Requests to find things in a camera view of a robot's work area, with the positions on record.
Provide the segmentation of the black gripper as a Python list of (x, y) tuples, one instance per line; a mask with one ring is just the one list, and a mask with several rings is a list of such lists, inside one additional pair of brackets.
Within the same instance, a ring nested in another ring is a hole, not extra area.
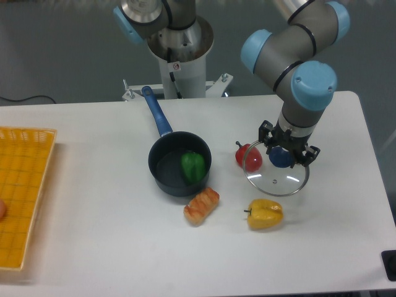
[(294, 158), (298, 158), (298, 164), (308, 167), (320, 154), (320, 149), (315, 146), (308, 146), (309, 135), (296, 137), (291, 135), (292, 131), (283, 130), (279, 122), (273, 125), (264, 120), (259, 127), (258, 141), (267, 146), (267, 154), (273, 148), (281, 147), (291, 153)]

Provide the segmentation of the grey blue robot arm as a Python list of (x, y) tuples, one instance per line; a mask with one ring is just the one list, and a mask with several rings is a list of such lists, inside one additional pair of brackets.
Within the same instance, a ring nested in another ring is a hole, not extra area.
[[(259, 141), (277, 167), (310, 165), (319, 149), (308, 144), (337, 88), (334, 70), (314, 56), (350, 28), (346, 8), (335, 1), (277, 1), (288, 22), (280, 33), (254, 32), (241, 49), (249, 71), (283, 101), (276, 125), (265, 122)], [(210, 24), (194, 1), (122, 1), (113, 11), (133, 43), (146, 42), (158, 59), (165, 98), (206, 94), (206, 55), (213, 45)]]

